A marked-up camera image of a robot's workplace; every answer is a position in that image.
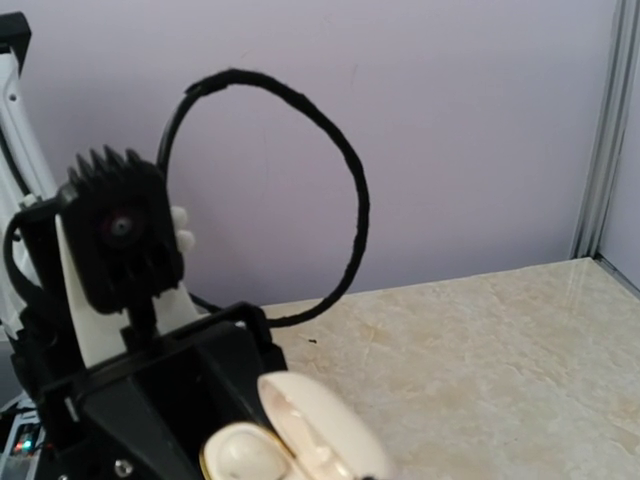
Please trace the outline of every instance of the screw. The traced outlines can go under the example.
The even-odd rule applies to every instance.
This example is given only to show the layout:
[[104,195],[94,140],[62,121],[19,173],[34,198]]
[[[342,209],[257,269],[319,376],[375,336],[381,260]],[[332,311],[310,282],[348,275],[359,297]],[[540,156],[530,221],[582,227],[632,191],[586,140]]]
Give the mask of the screw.
[[129,460],[120,459],[116,460],[113,470],[116,472],[118,478],[127,478],[133,473],[133,465],[131,465]]

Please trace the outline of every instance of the beige marble surface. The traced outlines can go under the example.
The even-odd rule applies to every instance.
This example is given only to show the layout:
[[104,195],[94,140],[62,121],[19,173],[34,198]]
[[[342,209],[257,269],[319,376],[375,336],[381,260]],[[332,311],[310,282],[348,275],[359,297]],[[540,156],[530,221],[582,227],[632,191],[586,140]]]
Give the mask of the beige marble surface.
[[275,337],[402,480],[640,479],[640,301],[591,260],[351,295]]

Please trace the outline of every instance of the camera lens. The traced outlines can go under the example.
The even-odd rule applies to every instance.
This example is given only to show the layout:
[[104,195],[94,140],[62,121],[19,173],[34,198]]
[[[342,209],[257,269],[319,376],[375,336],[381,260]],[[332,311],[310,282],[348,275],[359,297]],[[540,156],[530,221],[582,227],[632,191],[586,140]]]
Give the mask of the camera lens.
[[146,217],[138,208],[120,208],[102,217],[99,232],[103,243],[115,249],[134,245],[144,234]]

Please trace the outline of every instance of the wall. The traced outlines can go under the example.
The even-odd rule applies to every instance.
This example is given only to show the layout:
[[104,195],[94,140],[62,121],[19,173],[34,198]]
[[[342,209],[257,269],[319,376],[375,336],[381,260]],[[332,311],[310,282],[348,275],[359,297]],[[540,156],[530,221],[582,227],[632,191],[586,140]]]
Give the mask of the wall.
[[600,253],[640,287],[640,74],[636,70],[629,120],[607,212]]
[[[59,180],[109,143],[153,158],[190,82],[229,66],[305,92],[353,142],[373,210],[355,289],[568,257],[603,92],[610,0],[4,0],[34,29],[24,90]],[[355,195],[319,131],[236,89],[198,105],[171,171],[211,300],[318,297]]]

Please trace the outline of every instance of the earbud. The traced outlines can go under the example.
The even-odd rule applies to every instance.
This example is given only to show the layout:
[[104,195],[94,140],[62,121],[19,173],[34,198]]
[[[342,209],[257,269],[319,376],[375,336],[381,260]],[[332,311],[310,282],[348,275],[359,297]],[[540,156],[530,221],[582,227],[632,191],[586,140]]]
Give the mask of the earbud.
[[219,480],[281,480],[289,471],[279,446],[249,432],[230,435],[220,446]]

